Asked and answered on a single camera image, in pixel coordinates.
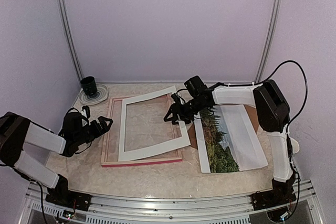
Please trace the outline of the white mat board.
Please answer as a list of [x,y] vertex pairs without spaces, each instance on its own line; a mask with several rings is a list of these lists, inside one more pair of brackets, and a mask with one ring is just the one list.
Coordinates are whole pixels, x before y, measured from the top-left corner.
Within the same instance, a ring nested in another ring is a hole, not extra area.
[[187,132],[187,126],[184,122],[179,122],[178,126],[180,127],[181,137],[169,140],[164,143],[153,145],[150,147],[145,147],[139,150],[126,152],[124,150],[124,140],[125,140],[125,118],[126,118],[126,107],[127,104],[142,102],[146,100],[155,99],[157,97],[167,95],[171,99],[171,104],[173,102],[171,95],[176,91],[176,87],[172,86],[165,88],[163,90],[138,95],[130,98],[125,98],[122,100],[121,106],[121,122],[120,122],[120,134],[119,134],[119,161],[135,161],[143,158],[149,158],[156,155],[160,155],[166,152],[177,150],[189,146],[190,139]]

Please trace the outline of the pink wooden picture frame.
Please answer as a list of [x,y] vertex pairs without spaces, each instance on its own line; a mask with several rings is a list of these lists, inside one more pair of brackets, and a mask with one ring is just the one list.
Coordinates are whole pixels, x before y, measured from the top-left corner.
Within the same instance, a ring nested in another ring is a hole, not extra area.
[[123,99],[123,97],[118,97],[111,98],[109,101],[108,117],[113,119],[113,124],[110,131],[103,136],[101,166],[103,168],[134,167],[181,162],[183,156],[180,149],[135,161],[118,160],[121,106]]

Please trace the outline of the landscape photo print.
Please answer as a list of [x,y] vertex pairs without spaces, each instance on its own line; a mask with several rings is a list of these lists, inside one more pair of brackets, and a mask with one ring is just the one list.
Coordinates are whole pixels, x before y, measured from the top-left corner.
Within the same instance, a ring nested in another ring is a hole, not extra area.
[[268,166],[245,105],[218,105],[203,109],[194,120],[201,172],[233,173]]

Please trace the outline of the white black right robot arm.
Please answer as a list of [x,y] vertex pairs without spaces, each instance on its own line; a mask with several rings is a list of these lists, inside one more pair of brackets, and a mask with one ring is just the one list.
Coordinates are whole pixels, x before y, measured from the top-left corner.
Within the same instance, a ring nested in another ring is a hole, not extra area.
[[199,76],[194,76],[184,85],[192,99],[183,103],[174,91],[171,96],[174,102],[163,120],[172,124],[180,121],[189,124],[202,109],[215,105],[255,107],[258,123],[270,140],[274,176],[271,190],[251,195],[253,209],[262,210],[296,201],[293,184],[299,176],[292,163],[290,107],[277,84],[273,80],[233,86],[218,82],[208,87]]

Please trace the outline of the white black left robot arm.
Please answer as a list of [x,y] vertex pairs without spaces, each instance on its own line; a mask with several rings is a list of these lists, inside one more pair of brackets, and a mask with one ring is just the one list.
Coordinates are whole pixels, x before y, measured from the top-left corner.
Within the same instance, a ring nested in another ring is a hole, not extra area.
[[27,151],[30,146],[45,153],[63,157],[80,154],[84,144],[108,133],[113,119],[104,116],[90,120],[90,108],[71,108],[63,118],[59,133],[13,112],[1,116],[1,164],[11,168],[22,178],[45,186],[45,200],[52,204],[71,208],[74,211],[88,211],[92,196],[69,189],[68,179],[48,168],[44,162]]

